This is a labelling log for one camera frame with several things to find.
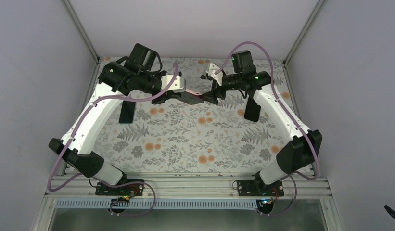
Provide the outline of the black phone case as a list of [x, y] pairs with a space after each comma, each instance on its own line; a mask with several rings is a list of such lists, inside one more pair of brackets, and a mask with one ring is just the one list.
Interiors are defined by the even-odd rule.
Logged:
[[244, 112], [244, 119], [257, 122], [259, 120], [261, 106], [258, 105], [252, 97], [249, 97]]

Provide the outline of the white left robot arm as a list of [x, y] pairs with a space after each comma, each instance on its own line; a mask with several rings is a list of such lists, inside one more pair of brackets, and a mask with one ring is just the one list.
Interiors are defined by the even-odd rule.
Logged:
[[58, 154], [57, 162], [64, 160], [87, 178], [95, 178], [108, 185], [116, 195], [127, 189], [127, 176], [93, 151], [101, 129], [121, 102], [158, 102], [169, 92], [177, 94], [186, 89], [185, 79], [173, 63], [173, 74], [159, 68], [152, 71], [160, 55], [139, 43], [129, 56], [104, 66], [93, 93], [71, 128], [59, 139], [52, 138], [48, 147]]

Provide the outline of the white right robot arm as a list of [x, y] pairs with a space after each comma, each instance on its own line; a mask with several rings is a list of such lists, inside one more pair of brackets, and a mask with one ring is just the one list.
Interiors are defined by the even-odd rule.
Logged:
[[209, 64], [201, 78], [211, 80], [212, 88], [202, 98], [217, 104], [227, 91], [238, 90], [248, 97], [244, 118], [256, 122], [264, 110], [280, 132], [285, 146], [269, 166], [255, 173], [251, 184], [258, 195], [265, 196], [277, 181], [316, 162], [322, 134], [311, 130], [294, 114], [273, 84], [273, 77], [266, 71], [257, 71], [250, 51], [236, 52], [230, 58], [233, 74], [227, 75], [217, 65]]

